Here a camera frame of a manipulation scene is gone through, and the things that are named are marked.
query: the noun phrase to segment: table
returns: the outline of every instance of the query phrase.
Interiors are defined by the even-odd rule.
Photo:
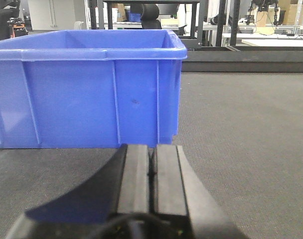
[[[230,33],[222,34],[222,46],[228,44],[229,39],[231,38]],[[237,39],[299,39],[303,40],[303,36],[287,36],[281,34],[272,34],[272,35],[264,35],[264,34],[248,34],[248,33],[238,33]]]
[[[119,21],[113,23],[114,28],[141,28],[142,24],[140,22],[129,22],[129,21]],[[163,29],[170,29],[170,30],[178,30],[178,26],[161,26]],[[211,25],[207,22],[203,22],[202,30],[204,31],[213,31],[217,30],[217,25]]]
[[[256,25],[254,24],[243,24],[243,23],[240,23],[238,24],[238,27],[240,29],[254,29],[254,28],[257,28]],[[274,26],[274,25],[271,25],[271,24],[266,24],[266,27],[272,27],[274,28],[274,30],[293,30],[295,26],[292,26],[292,25],[279,25],[279,26]],[[297,26],[297,28],[299,30],[303,30],[303,26]]]
[[[242,43],[250,46],[299,46],[303,47],[303,40],[292,39],[242,39]]]

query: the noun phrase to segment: black chair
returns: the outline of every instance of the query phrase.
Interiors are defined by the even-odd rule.
[[[11,17],[17,18],[19,15],[20,0],[0,0],[0,40],[10,38],[10,30],[7,21]]]
[[[160,21],[157,20],[159,16],[159,8],[156,4],[142,4],[142,28],[143,29],[161,29]]]

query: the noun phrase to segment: blue plastic bin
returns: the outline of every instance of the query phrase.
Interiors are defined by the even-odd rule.
[[[141,22],[142,15],[140,13],[128,12],[128,18],[130,22]]]
[[[0,41],[0,148],[171,143],[186,48],[166,30]]]

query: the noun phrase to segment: gray carpet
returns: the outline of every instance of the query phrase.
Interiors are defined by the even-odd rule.
[[[303,74],[184,73],[181,87],[174,143],[232,221],[252,239],[303,239]],[[0,239],[114,151],[0,150]]]

